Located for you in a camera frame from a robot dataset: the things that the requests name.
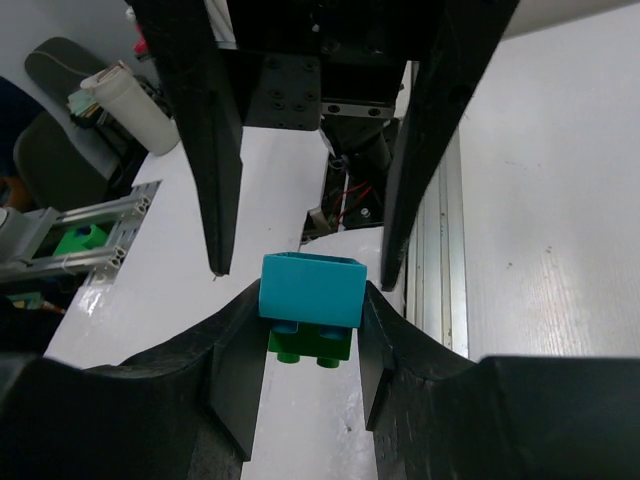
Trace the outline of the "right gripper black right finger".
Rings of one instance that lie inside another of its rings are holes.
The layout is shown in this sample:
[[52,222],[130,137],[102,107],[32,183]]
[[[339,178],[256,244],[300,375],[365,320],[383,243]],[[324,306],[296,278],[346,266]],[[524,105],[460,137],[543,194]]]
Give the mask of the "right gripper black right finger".
[[358,331],[366,428],[382,479],[635,479],[635,358],[470,361],[368,285]]

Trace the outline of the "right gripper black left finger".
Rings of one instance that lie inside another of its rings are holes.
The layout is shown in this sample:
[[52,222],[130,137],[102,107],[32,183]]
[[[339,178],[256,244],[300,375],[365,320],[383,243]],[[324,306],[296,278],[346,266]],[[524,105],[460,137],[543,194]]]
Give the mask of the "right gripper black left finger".
[[265,367],[259,284],[123,363],[1,358],[5,479],[237,479]]

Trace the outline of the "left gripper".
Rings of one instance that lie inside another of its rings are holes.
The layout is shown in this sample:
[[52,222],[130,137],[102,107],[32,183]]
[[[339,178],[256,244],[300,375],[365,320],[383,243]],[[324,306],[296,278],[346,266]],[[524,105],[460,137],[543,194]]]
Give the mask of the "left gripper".
[[195,181],[208,261],[231,269],[242,127],[379,132],[418,71],[388,173],[381,287],[396,286],[424,193],[515,1],[130,3]]

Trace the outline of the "small green lego brick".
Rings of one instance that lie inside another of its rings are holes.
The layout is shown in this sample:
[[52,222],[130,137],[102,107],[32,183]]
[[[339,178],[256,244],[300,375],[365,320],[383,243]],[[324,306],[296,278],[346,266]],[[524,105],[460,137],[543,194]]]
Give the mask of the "small green lego brick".
[[339,334],[322,336],[323,327],[300,324],[296,333],[270,332],[268,351],[285,364],[296,364],[302,357],[314,358],[323,368],[335,369],[350,358],[352,330],[338,327]]

